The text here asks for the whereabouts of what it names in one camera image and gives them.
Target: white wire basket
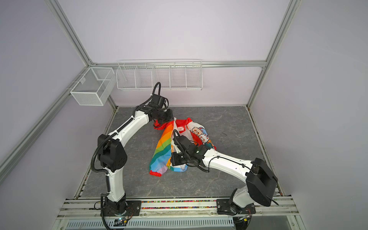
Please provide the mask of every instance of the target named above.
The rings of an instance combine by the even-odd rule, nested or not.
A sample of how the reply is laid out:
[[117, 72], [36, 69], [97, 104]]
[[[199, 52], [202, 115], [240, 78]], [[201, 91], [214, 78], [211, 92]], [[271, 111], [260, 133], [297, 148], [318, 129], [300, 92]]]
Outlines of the white wire basket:
[[201, 60], [122, 60], [116, 70], [120, 90], [203, 88]]
[[90, 67], [71, 89], [79, 105], [103, 106], [116, 83], [112, 68]]

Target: white wall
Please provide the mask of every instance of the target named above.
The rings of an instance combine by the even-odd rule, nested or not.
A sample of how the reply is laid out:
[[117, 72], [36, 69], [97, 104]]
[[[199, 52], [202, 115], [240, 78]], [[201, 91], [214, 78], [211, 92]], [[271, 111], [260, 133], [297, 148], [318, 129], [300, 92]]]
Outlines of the white wall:
[[90, 58], [265, 60], [289, 0], [59, 0]]
[[0, 1], [0, 160], [82, 68], [43, 0]]
[[367, 12], [303, 0], [251, 107], [309, 230], [367, 228]]
[[111, 112], [109, 104], [80, 106], [70, 97], [0, 185], [1, 229], [51, 229], [80, 185]]
[[[203, 68], [202, 90], [161, 90], [170, 105], [245, 105], [261, 72], [260, 67]], [[152, 90], [121, 91], [111, 96], [119, 106], [137, 106]]]
[[[0, 160], [82, 70], [43, 0], [0, 1]], [[111, 115], [70, 98], [0, 185], [0, 229], [50, 229]]]

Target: robotic arm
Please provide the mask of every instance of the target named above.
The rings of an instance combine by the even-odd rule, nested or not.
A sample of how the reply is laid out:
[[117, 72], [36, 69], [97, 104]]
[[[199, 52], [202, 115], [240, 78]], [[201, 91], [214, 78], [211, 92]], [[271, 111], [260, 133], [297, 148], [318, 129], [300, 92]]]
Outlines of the robotic arm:
[[[157, 86], [159, 90], [158, 94], [155, 94]], [[106, 175], [108, 193], [101, 194], [101, 214], [107, 229], [109, 227], [104, 220], [107, 210], [108, 213], [119, 216], [124, 215], [129, 209], [123, 188], [123, 168], [127, 162], [127, 154], [124, 150], [126, 143], [151, 120], [157, 121], [160, 125], [174, 120], [172, 110], [168, 109], [169, 101], [160, 96], [160, 89], [161, 83], [158, 82], [151, 97], [137, 106], [132, 116], [124, 124], [108, 135], [102, 134], [98, 137], [98, 147], [91, 160], [91, 169], [94, 172], [104, 172]], [[215, 168], [246, 183], [243, 188], [233, 191], [230, 199], [225, 202], [226, 204], [221, 205], [221, 209], [218, 209], [219, 214], [242, 214], [245, 210], [249, 210], [247, 205], [254, 202], [270, 206], [277, 178], [263, 160], [258, 158], [254, 161], [242, 160], [204, 145], [197, 146], [185, 136], [180, 136], [177, 130], [174, 130], [173, 136], [176, 151], [171, 155], [173, 166], [187, 164], [205, 172], [209, 172], [210, 168]], [[103, 169], [95, 168], [96, 158], [100, 160]]]

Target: colorful children's jacket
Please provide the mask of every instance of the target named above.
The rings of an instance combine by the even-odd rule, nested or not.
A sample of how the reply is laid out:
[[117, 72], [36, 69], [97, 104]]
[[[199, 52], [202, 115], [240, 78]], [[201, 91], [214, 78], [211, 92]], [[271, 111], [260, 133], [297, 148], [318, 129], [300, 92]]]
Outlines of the colorful children's jacket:
[[193, 141], [196, 145], [207, 145], [210, 148], [216, 147], [212, 144], [208, 137], [208, 134], [204, 127], [192, 119], [177, 120], [163, 124], [157, 130], [164, 130], [159, 143], [157, 144], [155, 153], [149, 165], [150, 174], [154, 176], [162, 176], [167, 169], [175, 172], [184, 172], [187, 170], [187, 165], [182, 164], [179, 166], [172, 166], [170, 162], [171, 152], [174, 151], [173, 145], [173, 129], [179, 131], [180, 135], [186, 136], [189, 140]]

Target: green stripe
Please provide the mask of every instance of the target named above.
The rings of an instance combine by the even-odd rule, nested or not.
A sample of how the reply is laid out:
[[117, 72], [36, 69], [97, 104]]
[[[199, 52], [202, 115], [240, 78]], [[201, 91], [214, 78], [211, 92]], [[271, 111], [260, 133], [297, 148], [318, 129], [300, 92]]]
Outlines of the green stripe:
[[153, 155], [155, 155], [158, 152], [161, 152], [162, 150], [164, 150], [170, 144], [171, 144], [171, 138], [169, 138], [165, 142], [163, 142], [162, 145], [155, 150], [155, 153]]
[[163, 156], [165, 155], [166, 153], [168, 153], [169, 151], [171, 151], [171, 145], [168, 145], [166, 148], [164, 148], [161, 152], [158, 152], [157, 154], [155, 154], [153, 157], [152, 157], [152, 160], [151, 160], [151, 164], [153, 162], [155, 162], [157, 160], [157, 158], [159, 158], [160, 156]]

